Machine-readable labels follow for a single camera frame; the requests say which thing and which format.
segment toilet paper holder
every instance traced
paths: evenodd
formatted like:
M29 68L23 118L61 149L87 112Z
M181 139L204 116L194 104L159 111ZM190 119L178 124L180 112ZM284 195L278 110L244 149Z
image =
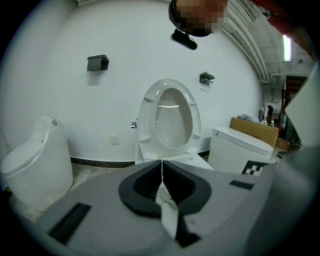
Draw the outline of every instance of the toilet paper holder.
M87 71L108 70L109 59L106 55L96 55L87 58Z
M205 84L207 86L210 86L210 83L214 83L211 80L215 79L215 77L212 74L209 74L207 72L201 73L199 77L199 82L202 84Z

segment smart toilet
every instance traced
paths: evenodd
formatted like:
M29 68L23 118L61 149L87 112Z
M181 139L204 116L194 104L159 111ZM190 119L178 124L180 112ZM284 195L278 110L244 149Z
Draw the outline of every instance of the smart toilet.
M140 106L135 163L169 160L212 170L198 156L200 142L200 113L190 91L173 79L157 81Z
M39 118L29 140L2 161L1 178L21 202L40 211L63 197L73 173L62 124Z

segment white toilet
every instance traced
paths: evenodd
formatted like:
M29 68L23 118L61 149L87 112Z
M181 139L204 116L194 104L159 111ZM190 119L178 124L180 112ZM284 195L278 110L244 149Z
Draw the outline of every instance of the white toilet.
M212 130L208 164L216 171L259 176L271 159L273 147L229 127Z
M172 160L213 169L198 156L200 113L182 83L162 79L152 85L143 97L136 125L136 164Z
M37 120L30 139L1 163L1 178L26 205L44 211L73 183L64 129L49 116Z

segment toilet lid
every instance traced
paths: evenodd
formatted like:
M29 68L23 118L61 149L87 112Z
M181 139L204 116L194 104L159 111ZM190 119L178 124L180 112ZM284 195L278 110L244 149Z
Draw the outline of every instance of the toilet lid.
M201 120L190 91L173 79L163 79L152 85L141 103L137 136L145 160L198 152Z
M274 151L264 141L229 127L215 127L213 135L261 155L269 156Z
M32 163L38 156L43 144L39 140L29 140L12 150L1 163L1 173L8 175L12 171L19 171Z

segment black baseboard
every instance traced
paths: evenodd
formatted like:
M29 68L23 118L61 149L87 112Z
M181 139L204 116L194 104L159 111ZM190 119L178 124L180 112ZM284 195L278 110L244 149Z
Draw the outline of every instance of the black baseboard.
M208 156L210 153L210 150L200 152L198 155L200 157ZM74 158L71 157L71 163L83 165L83 166L92 166L92 167L103 167L103 168L125 168L129 166L134 166L134 161L129 162L111 162L111 161L94 161L94 160L87 160L87 159L80 159L80 158Z

